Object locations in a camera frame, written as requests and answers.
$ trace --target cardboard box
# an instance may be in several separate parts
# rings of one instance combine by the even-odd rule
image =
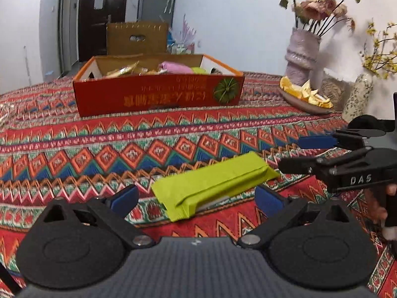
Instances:
[[[126,22],[107,25],[108,55],[165,53],[168,24],[163,22]]]
[[[208,73],[126,75],[103,78],[114,69],[139,61],[139,67],[157,69],[163,61],[201,67]],[[154,108],[237,105],[243,73],[207,55],[146,54],[94,56],[74,77],[73,87],[80,116],[133,112]]]

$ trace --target human hand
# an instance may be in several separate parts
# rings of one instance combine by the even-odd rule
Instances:
[[[386,186],[386,194],[390,196],[396,195],[397,185],[390,184]],[[378,223],[380,221],[385,221],[388,217],[388,212],[386,208],[379,205],[379,202],[374,197],[374,194],[369,189],[364,191],[365,200],[368,204],[368,213],[370,218],[374,221],[374,223]]]

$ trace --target pink snack package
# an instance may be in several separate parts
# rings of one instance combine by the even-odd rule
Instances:
[[[171,74],[193,74],[193,70],[184,64],[173,63],[171,61],[164,61],[159,68],[167,70]]]

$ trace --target green pumpkin image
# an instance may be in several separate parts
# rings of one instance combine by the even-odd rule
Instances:
[[[239,82],[234,78],[224,78],[214,89],[214,98],[220,104],[227,104],[239,94]]]

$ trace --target gray ribbed surface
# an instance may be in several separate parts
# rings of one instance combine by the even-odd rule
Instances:
[[[366,288],[311,292],[278,277],[257,251],[229,238],[163,238],[135,250],[112,277],[89,288],[56,292],[34,286],[19,298],[375,298]]]

